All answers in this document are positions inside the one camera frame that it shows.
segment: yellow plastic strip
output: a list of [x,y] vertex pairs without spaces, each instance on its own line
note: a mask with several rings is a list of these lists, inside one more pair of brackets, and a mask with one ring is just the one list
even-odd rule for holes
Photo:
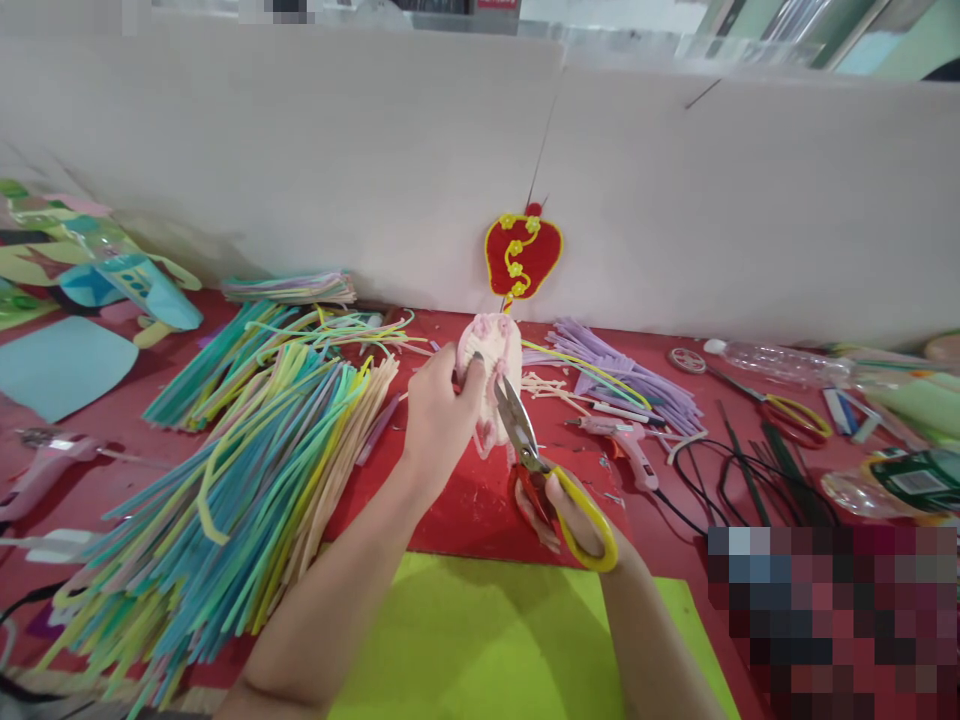
[[528,348],[531,348],[531,349],[533,349],[533,350],[539,350],[540,352],[546,353],[547,355],[553,355],[554,357],[563,358],[564,360],[568,360],[568,361],[570,361],[570,362],[572,362],[572,363],[575,363],[575,364],[577,364],[577,365],[582,365],[583,367],[587,368],[587,369],[590,370],[591,372],[595,372],[595,373],[596,373],[597,375],[599,375],[600,377],[605,378],[605,379],[609,380],[610,382],[612,382],[612,383],[614,383],[614,384],[616,384],[616,385],[619,385],[619,386],[620,386],[621,388],[623,388],[626,392],[630,393],[630,394],[633,395],[635,398],[637,398],[638,400],[640,400],[640,402],[643,403],[643,406],[644,406],[645,408],[647,408],[647,410],[653,410],[653,407],[650,405],[650,403],[647,401],[647,399],[646,399],[643,395],[641,395],[640,393],[638,393],[636,390],[634,390],[634,389],[633,389],[632,387],[630,387],[629,385],[624,385],[622,382],[620,382],[619,380],[617,380],[615,377],[613,377],[612,375],[609,375],[609,374],[605,373],[605,372],[604,372],[603,370],[601,370],[600,368],[595,367],[595,366],[591,365],[590,363],[581,360],[580,358],[575,358],[575,357],[573,357],[572,355],[564,355],[563,353],[558,353],[556,350],[548,350],[547,348],[540,347],[539,345],[534,345],[532,342],[529,342],[528,340],[523,340],[523,341],[521,341],[521,342],[523,342],[524,345],[526,345]]

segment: scissors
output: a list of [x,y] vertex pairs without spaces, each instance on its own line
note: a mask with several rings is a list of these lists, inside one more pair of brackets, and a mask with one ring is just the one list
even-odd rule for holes
[[779,395],[759,393],[709,365],[707,370],[760,403],[760,416],[776,425],[781,433],[800,447],[818,450],[826,445],[827,438],[833,435],[833,430],[826,420],[806,405]]
[[[610,523],[596,503],[591,500],[580,487],[574,483],[567,473],[561,467],[555,467],[552,470],[543,462],[540,457],[540,450],[537,447],[537,438],[533,433],[533,426],[530,424],[530,417],[527,415],[526,408],[520,400],[520,395],[514,389],[509,380],[503,378],[503,387],[500,383],[494,383],[494,395],[497,398],[497,409],[500,412],[500,418],[507,430],[507,435],[514,449],[517,451],[517,457],[520,464],[527,470],[531,476],[540,475],[544,479],[551,474],[555,475],[560,481],[560,486],[564,489],[570,499],[576,503],[583,513],[593,523],[594,527],[600,533],[600,539],[603,541],[603,557],[594,557],[585,552],[577,543],[576,538],[567,527],[566,520],[560,513],[557,513],[557,519],[560,520],[560,530],[563,533],[563,539],[567,547],[573,553],[573,556],[580,561],[585,568],[594,572],[610,572],[617,566],[619,553],[617,550],[617,541],[613,536],[613,530],[610,529]],[[543,508],[548,507],[543,486],[533,485],[532,478],[528,478],[523,483],[524,490],[531,502],[541,515],[546,515]]]

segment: green paper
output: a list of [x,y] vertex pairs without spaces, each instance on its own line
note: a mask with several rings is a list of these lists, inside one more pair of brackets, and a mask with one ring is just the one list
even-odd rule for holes
[[[739,718],[687,584],[656,583],[727,717]],[[330,717],[622,718],[597,576],[407,553]]]

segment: light blue paper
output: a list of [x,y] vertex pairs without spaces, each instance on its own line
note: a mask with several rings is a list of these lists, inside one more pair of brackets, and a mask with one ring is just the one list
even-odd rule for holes
[[67,318],[0,346],[0,392],[55,423],[110,392],[138,352],[96,323]]

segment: red table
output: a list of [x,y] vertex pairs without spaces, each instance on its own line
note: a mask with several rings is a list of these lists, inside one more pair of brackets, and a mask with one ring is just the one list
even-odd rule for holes
[[[235,307],[225,303],[217,293],[204,292],[194,297],[199,298],[197,304],[206,317],[200,330],[170,336],[151,350],[142,352],[133,371],[117,388],[60,425],[71,431],[110,440],[114,447],[125,453],[171,466],[195,452],[203,442],[202,435],[151,429],[140,419],[141,413],[156,398],[160,389],[198,352],[198,340],[215,333],[235,313]],[[9,342],[58,319],[60,317],[54,315],[9,330],[0,335],[0,342]],[[418,311],[408,332],[411,336],[426,337],[443,344],[457,339],[469,320],[469,316],[462,314]],[[127,337],[132,337],[138,330],[132,320],[120,325],[99,322]],[[524,338],[533,342],[542,342],[548,329],[549,326],[543,324],[521,323]],[[713,376],[687,375],[666,361],[665,354],[671,348],[683,346],[699,349],[701,343],[688,338],[643,333],[601,330],[597,334],[650,370],[694,392],[701,410],[706,413],[704,423],[715,439],[722,442],[728,440],[716,408],[718,399],[722,399],[744,447],[748,447],[746,443],[750,439],[763,439],[759,416],[752,401]],[[394,389],[404,386],[413,368],[422,365],[423,361],[421,356],[410,353],[404,355],[401,374]],[[575,381],[575,373],[565,376],[559,368],[537,368],[536,372],[546,379],[569,379],[571,388]],[[827,417],[819,394],[791,392],[754,375],[743,379],[758,390],[775,390],[777,394],[802,400]],[[563,424],[563,420],[573,414],[567,405],[554,398],[526,402],[538,432],[538,440],[547,446],[545,454],[591,483],[590,489],[594,490],[595,499],[611,519],[624,529],[629,526],[632,532],[628,532],[628,535],[632,534],[634,544],[655,575],[680,578],[689,584],[741,716],[745,719],[771,717],[766,701],[758,692],[729,637],[725,614],[715,610],[708,600],[703,542],[695,540],[695,533],[655,498],[635,489],[629,466],[623,460],[608,461],[604,457],[603,453],[609,453],[610,450],[605,441],[586,436],[578,429]],[[20,446],[13,430],[42,424],[31,411],[0,396],[0,482],[18,473],[32,460],[32,451]],[[326,539],[339,535],[383,482],[402,450],[402,429],[405,425],[406,408],[401,403],[366,467],[355,472],[348,483],[325,535]],[[826,469],[855,466],[865,452],[890,442],[890,438],[875,436],[864,448],[835,438],[821,451],[806,451],[805,457],[816,476]],[[694,522],[706,526],[702,506],[685,489],[675,472],[666,466],[664,452],[652,440],[644,441],[644,447],[659,474],[664,492]],[[720,464],[718,456],[711,458],[710,455],[702,453],[704,460],[698,455],[708,491],[716,485]],[[101,521],[100,516],[161,474],[162,471],[153,467],[108,458],[75,465],[44,502],[14,526],[14,532],[17,535],[42,535],[63,527],[106,531],[111,526]],[[622,497],[625,511],[605,493]],[[742,482],[731,482],[728,495],[748,520],[758,522]],[[549,552],[539,547],[532,531],[517,514],[507,490],[505,456],[497,455],[495,451],[488,461],[483,462],[472,447],[468,448],[444,496],[421,524],[411,548],[555,562]],[[69,574],[69,568],[63,566],[28,564],[24,556],[23,551],[0,551],[0,577],[4,578],[0,584],[0,607],[7,607],[29,590],[65,579]],[[574,564],[569,557],[562,562]],[[25,628],[39,611],[38,607],[18,611],[16,619],[20,627]],[[21,631],[12,664],[29,667],[43,654],[49,646],[48,642]],[[242,667],[250,646],[249,639],[244,639],[228,647],[215,665],[194,668],[186,683],[201,687],[229,687]],[[83,664],[81,660],[61,654],[53,667],[77,671]]]

